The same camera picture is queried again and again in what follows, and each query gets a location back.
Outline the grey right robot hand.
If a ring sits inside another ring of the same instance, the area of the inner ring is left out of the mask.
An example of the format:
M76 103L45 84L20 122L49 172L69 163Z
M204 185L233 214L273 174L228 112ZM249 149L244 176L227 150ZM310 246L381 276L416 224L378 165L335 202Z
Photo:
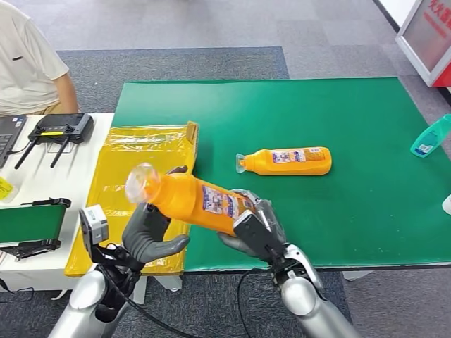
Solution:
M251 202L255 204L256 209L255 214L258 216L258 218L259 218L267 230L273 233L275 238L280 242L286 243L286 236L283 227L277 220L270 201L267 199L261 199L260 197L249 190L233 189L233 192L247 197ZM242 242L241 239L221 232L218 232L217 235L221 242L228 246L229 248L235 249L253 258L258 257L255 252Z

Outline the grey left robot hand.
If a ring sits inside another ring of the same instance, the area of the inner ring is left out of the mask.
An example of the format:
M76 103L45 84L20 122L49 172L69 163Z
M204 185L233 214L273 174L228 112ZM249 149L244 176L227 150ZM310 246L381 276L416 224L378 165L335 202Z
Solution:
M144 185L154 178L157 172L149 163L142 163L128 174L125 194L137 206L122 235L122 245L133 258L146 264L160 258L178 254L190 242L187 234L180 234L169 241L164 236L171 219L157 207L148 203Z

